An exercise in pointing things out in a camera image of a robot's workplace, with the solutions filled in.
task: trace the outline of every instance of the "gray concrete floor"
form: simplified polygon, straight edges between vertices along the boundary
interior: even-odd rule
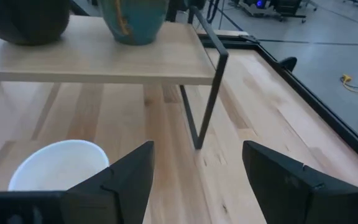
[[[297,57],[294,75],[358,133],[358,94],[347,91],[339,81],[346,73],[358,85],[358,7],[342,0],[315,0],[315,3],[319,5],[316,12],[313,6],[298,11],[308,16],[304,24],[295,18],[278,22],[249,17],[241,9],[229,6],[227,0],[223,12],[258,39],[283,41],[266,41],[262,45],[278,60]],[[214,29],[219,29],[221,16],[217,12],[212,23]],[[220,29],[238,30],[225,17]]]

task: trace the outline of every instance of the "blue ceramic vase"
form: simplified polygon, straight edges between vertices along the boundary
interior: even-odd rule
[[[0,39],[47,44],[60,37],[69,16],[70,0],[0,0]]]
[[[118,42],[144,45],[155,40],[165,20],[168,0],[98,0],[98,4]]]

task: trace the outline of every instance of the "white plastic bowl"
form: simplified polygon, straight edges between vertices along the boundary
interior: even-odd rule
[[[8,190],[67,190],[107,166],[109,159],[98,145],[60,141],[28,157],[13,174]]]

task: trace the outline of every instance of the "teal vase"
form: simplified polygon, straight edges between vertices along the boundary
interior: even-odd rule
[[[98,3],[114,38],[130,45],[153,42],[168,7],[168,0],[98,0]]]

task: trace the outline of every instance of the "wooden shelf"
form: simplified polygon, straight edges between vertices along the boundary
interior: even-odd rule
[[[189,24],[165,22],[155,42],[116,42],[100,17],[71,16],[58,42],[0,40],[0,81],[210,85],[212,66]]]

